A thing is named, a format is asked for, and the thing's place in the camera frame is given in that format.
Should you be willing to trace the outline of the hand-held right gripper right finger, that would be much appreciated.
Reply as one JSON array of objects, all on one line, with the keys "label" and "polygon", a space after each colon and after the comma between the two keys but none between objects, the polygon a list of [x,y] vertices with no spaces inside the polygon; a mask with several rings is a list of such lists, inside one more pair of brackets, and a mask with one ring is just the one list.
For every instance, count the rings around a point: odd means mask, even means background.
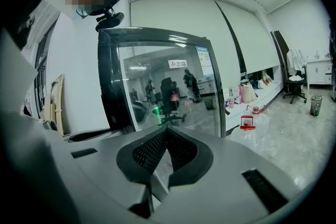
[{"label": "hand-held right gripper right finger", "polygon": [[246,146],[181,127],[166,129],[173,173],[156,211],[158,223],[257,223],[299,188]]}]

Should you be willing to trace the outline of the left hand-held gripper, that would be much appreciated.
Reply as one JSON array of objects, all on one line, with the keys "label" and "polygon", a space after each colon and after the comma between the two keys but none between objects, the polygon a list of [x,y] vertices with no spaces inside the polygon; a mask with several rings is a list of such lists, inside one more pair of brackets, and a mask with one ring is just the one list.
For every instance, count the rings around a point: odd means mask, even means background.
[{"label": "left hand-held gripper", "polygon": [[[79,37],[74,29],[55,29],[47,56],[47,88],[63,76],[61,120],[65,133],[109,128],[98,75],[98,35]],[[19,112],[37,70],[6,30],[1,32],[1,111]]]}]

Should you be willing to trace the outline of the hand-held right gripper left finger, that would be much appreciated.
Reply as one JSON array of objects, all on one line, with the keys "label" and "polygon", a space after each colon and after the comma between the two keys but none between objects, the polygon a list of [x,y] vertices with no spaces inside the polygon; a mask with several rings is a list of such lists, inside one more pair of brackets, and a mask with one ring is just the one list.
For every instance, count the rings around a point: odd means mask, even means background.
[{"label": "hand-held right gripper left finger", "polygon": [[76,208],[75,223],[154,223],[153,174],[133,158],[165,127],[83,142],[60,141],[60,176]]}]

